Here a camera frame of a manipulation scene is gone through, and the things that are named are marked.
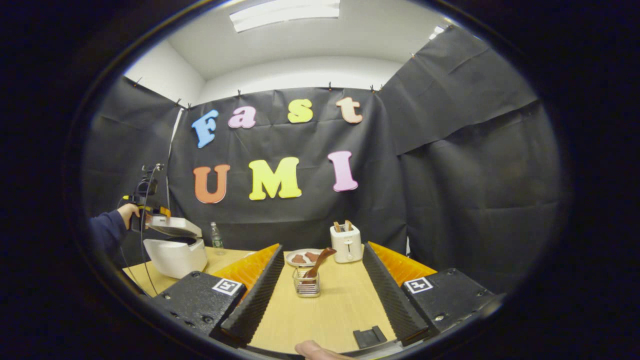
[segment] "blue letter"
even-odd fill
[[[196,134],[198,134],[198,148],[202,149],[203,146],[210,143],[214,135],[213,131],[216,129],[216,117],[218,116],[218,112],[216,110],[211,110],[203,117],[194,121],[191,127],[196,129]]]

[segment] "foam letter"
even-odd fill
[[[216,129],[216,117],[218,116],[218,112],[216,110],[211,110],[203,117],[194,121],[191,127],[196,129],[196,134],[198,134],[198,148],[202,149],[203,146],[210,143],[213,138],[216,136],[213,134],[213,131]]]
[[[354,190],[358,187],[358,182],[351,177],[350,157],[351,151],[336,151],[327,156],[333,162],[333,171],[335,172],[333,189],[337,192]]]
[[[337,106],[340,106],[340,110],[342,111],[342,118],[346,122],[357,124],[362,121],[362,115],[356,115],[356,111],[354,109],[360,107],[359,102],[353,101],[350,97],[345,97],[335,104]]]
[[[253,106],[243,106],[234,110],[234,115],[229,119],[229,127],[243,127],[248,129],[255,125],[255,108]]]
[[[214,167],[213,170],[218,175],[218,189],[214,193],[207,190],[207,178],[210,167],[196,167],[193,169],[193,175],[196,177],[196,198],[205,204],[215,204],[225,198],[227,194],[227,172],[231,167],[223,164]]]
[[[287,118],[291,122],[307,122],[314,117],[314,112],[311,110],[311,100],[298,99],[289,103],[289,114]]]
[[[255,160],[249,163],[249,167],[253,170],[253,191],[249,194],[251,200],[263,200],[267,196],[262,191],[262,185],[273,199],[278,191],[278,186],[282,184],[280,193],[281,198],[299,197],[302,190],[298,188],[298,179],[296,178],[296,165],[298,158],[284,158],[280,160],[276,172],[273,173],[269,164],[264,160]]]

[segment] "white wall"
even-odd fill
[[[124,74],[180,105],[198,103],[204,78],[169,44],[163,41],[140,58]]]
[[[329,81],[336,88],[375,90],[384,85],[401,67],[402,63],[355,58],[347,56],[322,56],[296,58],[265,63],[236,70],[206,82],[196,104],[252,92],[327,87]]]

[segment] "wire basket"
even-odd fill
[[[299,297],[320,296],[320,273],[315,277],[304,277],[307,271],[296,268],[293,270],[293,286]]]

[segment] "brown spatula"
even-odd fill
[[[331,247],[322,250],[322,253],[320,253],[320,256],[318,256],[318,259],[316,260],[316,264],[305,274],[305,277],[316,277],[316,275],[318,274],[318,268],[323,263],[323,261],[335,253],[336,250]]]

